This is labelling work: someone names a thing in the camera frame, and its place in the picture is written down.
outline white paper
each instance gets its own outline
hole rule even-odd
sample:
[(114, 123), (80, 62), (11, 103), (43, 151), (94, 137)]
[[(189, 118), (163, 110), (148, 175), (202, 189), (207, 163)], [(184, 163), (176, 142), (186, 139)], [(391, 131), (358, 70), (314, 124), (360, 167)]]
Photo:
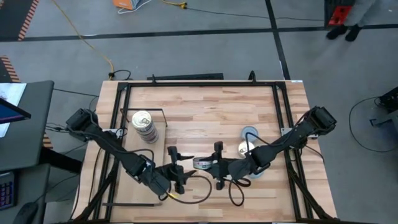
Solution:
[[(18, 106), (24, 93), (26, 83), (0, 83), (0, 97), (8, 103)], [(10, 123), (0, 124), (0, 138), (3, 138)]]

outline black desk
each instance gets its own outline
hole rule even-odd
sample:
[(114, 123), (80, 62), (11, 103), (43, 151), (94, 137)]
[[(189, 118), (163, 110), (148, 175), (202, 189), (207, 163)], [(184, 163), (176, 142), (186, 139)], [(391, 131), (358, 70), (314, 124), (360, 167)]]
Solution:
[[(17, 205), (0, 211), (0, 223), (8, 224), (14, 221), (15, 216), (21, 207), (34, 202), (47, 190), (47, 181), (50, 174), (50, 165), (43, 164), (35, 167), (16, 171), (18, 181)], [(45, 211), (45, 196), (41, 197), (37, 204), (39, 209), (32, 224), (42, 224)]]
[(6, 136), (0, 138), (0, 171), (49, 163), (80, 173), (80, 161), (42, 146), (53, 86), (53, 81), (26, 85), (18, 107), (30, 113), (32, 118), (11, 123)]

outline pant leg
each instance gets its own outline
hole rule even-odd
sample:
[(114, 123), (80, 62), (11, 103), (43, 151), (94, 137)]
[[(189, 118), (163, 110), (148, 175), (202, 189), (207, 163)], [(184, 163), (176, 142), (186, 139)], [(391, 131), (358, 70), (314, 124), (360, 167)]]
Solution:
[(374, 16), (377, 15), (377, 13), (381, 10), (381, 4), (381, 0), (376, 0), (368, 9), (368, 11), (365, 12), (365, 15), (363, 15), (362, 19), (358, 22), (358, 26), (362, 27), (368, 25)]
[[(354, 6), (351, 8), (347, 18), (344, 21), (344, 25), (353, 26), (357, 24), (359, 21), (363, 20), (365, 14), (373, 7), (374, 3), (379, 0), (356, 0)], [(362, 21), (363, 23), (367, 22), (368, 18), (374, 14), (372, 12), (367, 15), (367, 17)]]

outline red object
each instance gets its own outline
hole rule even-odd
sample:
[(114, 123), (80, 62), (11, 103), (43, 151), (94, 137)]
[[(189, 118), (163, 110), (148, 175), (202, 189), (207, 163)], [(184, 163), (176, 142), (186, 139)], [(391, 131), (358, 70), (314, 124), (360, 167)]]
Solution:
[(351, 8), (351, 6), (336, 6), (334, 13), (329, 20), (329, 26), (342, 25)]

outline keyboard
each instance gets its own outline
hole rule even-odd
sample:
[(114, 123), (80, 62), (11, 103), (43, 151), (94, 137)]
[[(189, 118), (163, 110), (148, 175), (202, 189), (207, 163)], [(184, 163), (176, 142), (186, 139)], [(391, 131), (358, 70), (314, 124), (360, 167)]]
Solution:
[(13, 172), (0, 174), (0, 210), (16, 205), (16, 183)]

